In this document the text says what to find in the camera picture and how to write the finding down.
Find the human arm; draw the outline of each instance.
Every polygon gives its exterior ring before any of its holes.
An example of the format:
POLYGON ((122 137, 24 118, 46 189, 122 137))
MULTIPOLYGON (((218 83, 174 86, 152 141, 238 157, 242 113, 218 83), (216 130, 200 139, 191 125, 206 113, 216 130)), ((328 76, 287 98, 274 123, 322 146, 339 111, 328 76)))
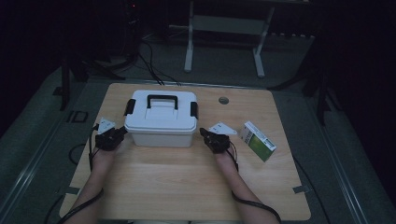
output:
MULTIPOLYGON (((255 203, 262 203, 238 173, 232 158, 232 150, 230 148, 228 150, 230 154, 226 152, 217 153, 215 154, 215 159, 231 191, 240 199, 255 203)), ((274 214, 266 209, 245 203, 236 203, 236 206, 244 223, 246 224, 279 223, 274 214)))
MULTIPOLYGON (((108 176, 108 173, 110 172, 111 167, 114 163, 116 151, 117 150, 104 151, 98 148, 96 148, 93 151, 94 156, 92 158, 91 174, 87 182, 85 183, 83 189, 81 190, 80 194, 78 195, 78 198, 73 204, 71 210, 84 204, 85 202, 94 198, 101 192, 103 186, 106 183, 106 178, 108 176)), ((96 223, 98 212, 100 209, 100 201, 101 200, 99 199, 93 202, 92 204, 90 204, 89 206, 78 211, 69 219, 67 219, 65 223, 67 224, 96 223)))

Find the wooden tabletop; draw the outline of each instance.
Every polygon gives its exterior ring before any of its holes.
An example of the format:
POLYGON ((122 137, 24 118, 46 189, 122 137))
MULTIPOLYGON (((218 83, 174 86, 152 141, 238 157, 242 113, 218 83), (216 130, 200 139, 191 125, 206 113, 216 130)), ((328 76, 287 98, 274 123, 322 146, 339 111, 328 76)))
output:
MULTIPOLYGON (((240 175, 262 202, 273 207, 283 220, 310 218, 305 195, 295 194, 292 189, 301 186, 301 182, 271 92, 112 84, 96 123, 105 118, 115 121, 116 128, 121 127, 126 103, 136 90, 194 92, 199 106, 197 132, 188 148, 137 147, 127 133, 105 185, 101 218, 238 220, 240 216, 231 192, 198 129, 208 129, 221 121, 239 132, 248 120, 267 135, 277 149, 267 162, 263 162, 237 135, 230 135, 237 149, 240 175), (227 97, 229 103, 221 104, 220 97, 227 97)), ((70 187, 82 188, 88 179, 88 151, 87 144, 70 187)), ((66 195, 61 216, 76 198, 76 195, 66 195)))

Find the small box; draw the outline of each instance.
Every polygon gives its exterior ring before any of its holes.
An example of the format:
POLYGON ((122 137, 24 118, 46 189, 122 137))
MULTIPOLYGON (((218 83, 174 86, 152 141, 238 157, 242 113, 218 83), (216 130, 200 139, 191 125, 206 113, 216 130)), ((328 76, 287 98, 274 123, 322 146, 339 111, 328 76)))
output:
POLYGON ((267 161, 276 149, 276 146, 250 121, 245 123, 239 136, 263 161, 267 161))
POLYGON ((189 91, 135 91, 125 110, 125 129, 143 147, 190 147, 198 104, 189 91))

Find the metal stand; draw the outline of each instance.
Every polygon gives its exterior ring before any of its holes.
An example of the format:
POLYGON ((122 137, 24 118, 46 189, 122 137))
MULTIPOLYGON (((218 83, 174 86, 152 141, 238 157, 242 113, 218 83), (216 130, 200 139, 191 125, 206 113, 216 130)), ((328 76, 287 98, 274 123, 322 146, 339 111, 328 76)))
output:
POLYGON ((262 57, 260 54, 262 52, 262 46, 264 44, 265 37, 267 36, 268 28, 274 15, 275 8, 270 8, 265 21, 259 21, 194 15, 193 4, 193 1, 190 1, 189 44, 187 46, 184 71, 190 72, 192 68, 192 54, 194 48, 192 43, 192 33, 194 30, 201 30, 246 35, 260 35, 260 43, 256 48, 253 49, 253 58, 256 64, 257 76, 264 77, 262 57))

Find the box handle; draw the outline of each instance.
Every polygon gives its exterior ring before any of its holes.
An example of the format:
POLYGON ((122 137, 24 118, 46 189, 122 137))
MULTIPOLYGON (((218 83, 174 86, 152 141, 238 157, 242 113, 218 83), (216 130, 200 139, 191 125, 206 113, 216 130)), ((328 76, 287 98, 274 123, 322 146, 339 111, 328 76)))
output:
POLYGON ((175 95, 148 95, 148 109, 151 108, 151 100, 152 99, 174 100, 175 101, 175 110, 178 109, 177 96, 175 96, 175 95))

